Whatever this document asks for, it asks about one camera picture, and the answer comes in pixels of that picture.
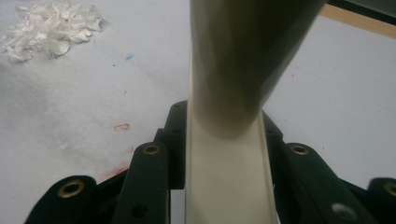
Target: blue speck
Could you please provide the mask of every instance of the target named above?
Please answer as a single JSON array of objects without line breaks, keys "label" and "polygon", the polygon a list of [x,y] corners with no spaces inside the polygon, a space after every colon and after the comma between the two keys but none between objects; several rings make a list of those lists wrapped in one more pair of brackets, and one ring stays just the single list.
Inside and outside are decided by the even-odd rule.
[{"label": "blue speck", "polygon": [[134,54],[129,53],[129,54],[126,56],[125,60],[130,60],[130,59],[132,59],[133,57],[134,57]]}]

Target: white paper shreds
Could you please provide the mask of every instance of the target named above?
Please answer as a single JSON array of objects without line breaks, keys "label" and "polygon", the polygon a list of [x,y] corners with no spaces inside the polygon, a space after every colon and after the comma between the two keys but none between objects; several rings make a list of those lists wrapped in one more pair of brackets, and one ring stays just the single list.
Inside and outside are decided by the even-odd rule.
[{"label": "white paper shreds", "polygon": [[92,31],[100,31],[102,15],[95,6],[82,8],[71,0],[17,7],[22,22],[9,26],[2,38],[2,50],[19,63],[35,52],[54,58],[65,54],[71,43],[90,41]]}]

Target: white surface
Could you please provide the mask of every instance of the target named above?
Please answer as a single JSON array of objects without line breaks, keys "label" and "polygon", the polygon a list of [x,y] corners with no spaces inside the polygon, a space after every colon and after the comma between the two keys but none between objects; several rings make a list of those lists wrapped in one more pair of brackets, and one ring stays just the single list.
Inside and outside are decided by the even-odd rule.
[{"label": "white surface", "polygon": [[[17,22],[16,5],[37,2],[1,1],[0,35]],[[66,176],[101,181],[127,166],[129,147],[151,141],[169,106],[187,99],[187,0],[82,2],[106,20],[89,43],[56,60],[12,64],[0,54],[0,223],[22,223]],[[396,177],[395,74],[396,40],[318,18],[264,108],[286,142],[313,147],[366,187]],[[115,132],[124,123],[131,129]]]},{"label": "white surface", "polygon": [[[191,67],[191,75],[196,70]],[[262,114],[245,133],[216,137],[193,109],[191,80],[186,146],[186,224],[276,223]]]}]

